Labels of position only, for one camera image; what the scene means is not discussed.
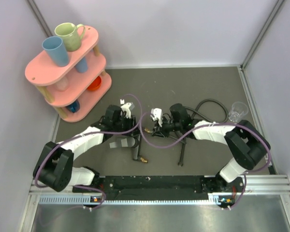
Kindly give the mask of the black fitting with brass connectors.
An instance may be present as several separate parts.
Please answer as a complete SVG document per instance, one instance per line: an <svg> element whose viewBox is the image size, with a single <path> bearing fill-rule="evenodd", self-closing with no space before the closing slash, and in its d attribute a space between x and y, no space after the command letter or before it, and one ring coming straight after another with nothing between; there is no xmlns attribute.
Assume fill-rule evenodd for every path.
<svg viewBox="0 0 290 232"><path fill-rule="evenodd" d="M132 159L142 163L148 163L148 159L140 155L142 137L140 130L136 128L132 132L123 134L121 137L116 138L114 142L109 144L111 149L114 148L130 148L132 152Z"/></svg>

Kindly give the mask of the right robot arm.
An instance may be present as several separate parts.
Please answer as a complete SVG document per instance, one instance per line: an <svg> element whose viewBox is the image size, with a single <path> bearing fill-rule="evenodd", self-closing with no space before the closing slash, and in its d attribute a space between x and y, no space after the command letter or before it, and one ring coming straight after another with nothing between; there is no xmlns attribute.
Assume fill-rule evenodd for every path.
<svg viewBox="0 0 290 232"><path fill-rule="evenodd" d="M247 120L234 124L193 119L180 103L172 105L170 112L172 116L167 119L161 109L151 110L155 136L167 137L171 132L180 132L182 139L207 140L228 146L232 159L216 174L216 186L221 191L228 191L237 177L252 171L271 149L268 141Z"/></svg>

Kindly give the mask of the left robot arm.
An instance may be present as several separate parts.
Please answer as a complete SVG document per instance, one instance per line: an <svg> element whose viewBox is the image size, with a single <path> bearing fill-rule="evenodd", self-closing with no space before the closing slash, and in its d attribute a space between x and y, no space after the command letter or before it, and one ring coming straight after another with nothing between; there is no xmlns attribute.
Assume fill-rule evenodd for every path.
<svg viewBox="0 0 290 232"><path fill-rule="evenodd" d="M67 186L84 186L88 191L96 191L100 186L98 172L89 167L75 168L73 162L113 135L125 137L110 143L110 148L137 149L140 132L136 117L132 115L133 108L132 102L122 106L110 105L99 121L73 138L59 143L46 143L33 171L36 186L50 187L56 192L64 190Z"/></svg>

